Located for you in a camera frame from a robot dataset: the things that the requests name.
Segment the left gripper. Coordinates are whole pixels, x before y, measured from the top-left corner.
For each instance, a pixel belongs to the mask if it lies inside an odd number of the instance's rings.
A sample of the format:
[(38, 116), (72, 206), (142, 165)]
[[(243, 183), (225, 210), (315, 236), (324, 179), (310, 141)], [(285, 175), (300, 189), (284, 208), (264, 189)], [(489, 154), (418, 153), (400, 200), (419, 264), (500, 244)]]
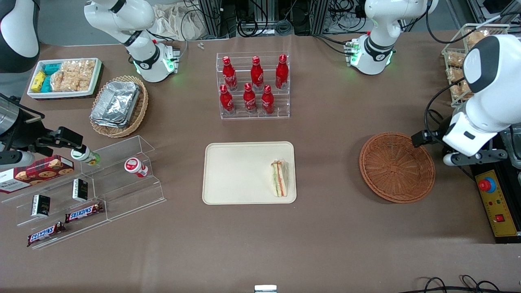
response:
[(490, 139), (499, 132), (490, 122), (473, 121), (465, 112), (453, 115), (448, 132), (444, 136), (434, 135), (434, 139), (427, 130), (421, 130), (411, 136), (412, 145), (420, 148), (428, 144), (447, 144), (465, 156), (474, 156)]

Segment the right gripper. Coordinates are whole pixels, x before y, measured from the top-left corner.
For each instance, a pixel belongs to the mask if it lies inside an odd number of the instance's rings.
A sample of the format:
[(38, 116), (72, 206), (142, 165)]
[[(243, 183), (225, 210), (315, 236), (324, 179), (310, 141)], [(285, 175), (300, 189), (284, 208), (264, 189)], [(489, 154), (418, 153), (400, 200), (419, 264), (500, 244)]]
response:
[(4, 150), (28, 151), (40, 137), (40, 143), (60, 144), (62, 148), (80, 149), (83, 147), (83, 136), (65, 127), (57, 130), (46, 129), (43, 123), (26, 123), (34, 118), (28, 112), (14, 107), (14, 109), (1, 108), (0, 141)]

